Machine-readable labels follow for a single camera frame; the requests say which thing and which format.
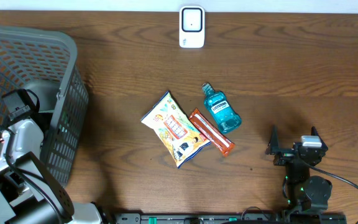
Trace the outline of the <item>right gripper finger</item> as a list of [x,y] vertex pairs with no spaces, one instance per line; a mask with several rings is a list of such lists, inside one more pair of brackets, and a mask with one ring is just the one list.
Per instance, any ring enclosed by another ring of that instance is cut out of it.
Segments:
[[278,141],[277,127],[276,125],[273,125],[272,133],[265,153],[269,155],[276,155],[279,152],[280,152],[280,146]]
[[312,147],[321,148],[325,152],[328,150],[327,145],[322,140],[322,138],[318,134],[317,129],[314,126],[311,128],[311,136],[312,136],[312,143],[311,143]]

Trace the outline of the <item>red snack bar wrapper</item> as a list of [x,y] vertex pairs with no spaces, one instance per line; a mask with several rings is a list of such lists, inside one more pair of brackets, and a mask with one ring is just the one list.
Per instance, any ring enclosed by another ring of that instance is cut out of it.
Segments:
[[190,114],[191,123],[221,152],[224,157],[234,149],[235,144],[215,128],[199,111],[198,108]]

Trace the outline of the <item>blue mouthwash bottle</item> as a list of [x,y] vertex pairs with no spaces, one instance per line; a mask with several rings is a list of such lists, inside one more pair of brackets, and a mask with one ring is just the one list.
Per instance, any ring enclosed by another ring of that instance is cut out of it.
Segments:
[[241,117],[233,110],[222,91],[216,91],[209,83],[204,83],[201,89],[205,96],[204,106],[221,133],[230,133],[242,124]]

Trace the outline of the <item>yellow snack bag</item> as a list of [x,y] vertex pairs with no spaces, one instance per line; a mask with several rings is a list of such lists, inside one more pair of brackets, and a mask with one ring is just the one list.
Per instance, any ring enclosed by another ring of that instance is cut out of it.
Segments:
[[142,117],[141,123],[154,130],[177,167],[211,144],[188,119],[169,91]]

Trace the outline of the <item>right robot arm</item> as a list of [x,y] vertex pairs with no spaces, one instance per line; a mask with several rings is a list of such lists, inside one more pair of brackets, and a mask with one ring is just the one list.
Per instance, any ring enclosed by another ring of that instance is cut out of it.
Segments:
[[318,175],[310,175],[310,169],[322,161],[327,145],[315,127],[309,136],[302,136],[291,148],[280,147],[277,128],[272,128],[266,153],[273,155],[275,166],[284,166],[283,196],[288,208],[280,212],[280,218],[288,223],[320,223],[328,209],[332,183]]

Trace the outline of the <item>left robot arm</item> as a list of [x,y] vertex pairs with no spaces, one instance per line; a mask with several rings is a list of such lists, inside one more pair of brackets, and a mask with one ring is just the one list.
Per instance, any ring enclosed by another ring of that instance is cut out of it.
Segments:
[[0,124],[0,223],[107,223],[94,203],[74,203],[39,160],[53,113],[22,108]]

